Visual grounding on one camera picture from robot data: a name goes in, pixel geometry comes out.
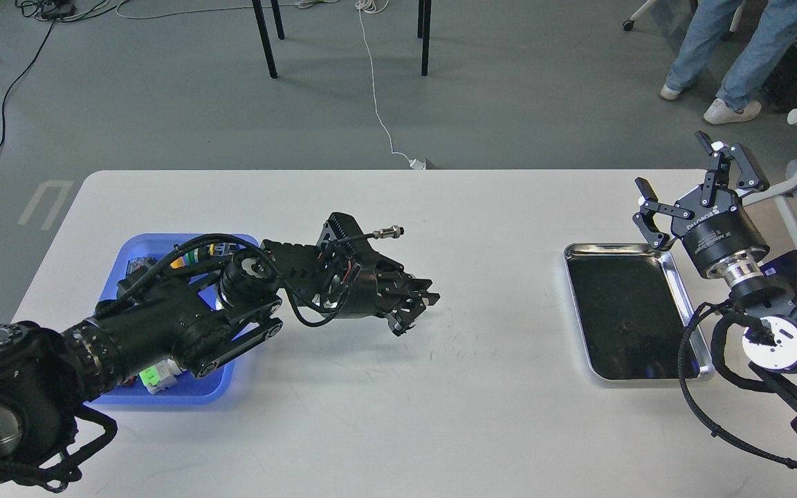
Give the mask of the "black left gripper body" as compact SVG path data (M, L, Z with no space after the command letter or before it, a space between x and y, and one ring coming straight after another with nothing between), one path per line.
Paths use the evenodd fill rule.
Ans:
M371 261L355 256L351 258L350 284L342 300L338 319L355 319L365 316L386 318L402 308L404 299L387 293L401 280L403 264L394 259L376 257Z

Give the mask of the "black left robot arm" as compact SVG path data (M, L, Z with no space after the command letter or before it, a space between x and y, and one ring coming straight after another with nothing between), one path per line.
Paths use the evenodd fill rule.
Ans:
M92 400L161 360L196 378L227 365L281 331L279 291L296 316L320 314L304 325L376 316L403 335L439 301L432 281L370 245L403 233L364 233L332 212L314 245L200 235L133 268L114 299L67 330L0 324L0 484L62 492L118 431Z

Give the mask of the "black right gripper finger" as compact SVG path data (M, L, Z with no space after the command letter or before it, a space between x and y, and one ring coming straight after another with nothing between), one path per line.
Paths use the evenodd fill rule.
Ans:
M752 192L765 192L771 186L757 160L750 157L749 150L743 145L714 141L703 131L697 131L695 136L711 156L700 187L702 207L715 207L719 190L746 196Z
M673 245L674 239L667 233L658 230L654 216L665 214L673 218L689 219L690 210L659 202L651 184L645 178L637 177L634 182L639 189L641 199L639 212L632 217L633 222L652 249L667 251Z

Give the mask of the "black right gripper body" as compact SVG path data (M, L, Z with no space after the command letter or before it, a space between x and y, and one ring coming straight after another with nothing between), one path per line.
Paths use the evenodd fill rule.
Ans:
M682 240L700 277L718 278L712 270L721 259L740 251L753 253L755 261L762 261L769 253L768 243L742 207L734 190L718 189L714 207L702 204L700 187L691 189L675 203L692 212L690 218L674 218L672 233Z

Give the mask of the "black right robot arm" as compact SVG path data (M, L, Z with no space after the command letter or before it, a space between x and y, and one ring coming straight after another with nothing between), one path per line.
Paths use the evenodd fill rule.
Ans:
M744 211L742 195L763 192L769 182L741 144L724 144L696 133L709 157L704 180L673 204L658 201L648 180L637 178L639 211L633 221L648 245L668 251L675 241L686 249L705 279L722 279L728 299L703 303L683 330L689 340L709 314L720 319L711 337L715 371L744 390L777 394L795 416L797 435L797 250L765 261L769 246ZM797 460L761 450L721 428L700 409L686 381L680 382L690 410L713 437L763 459L797 470Z

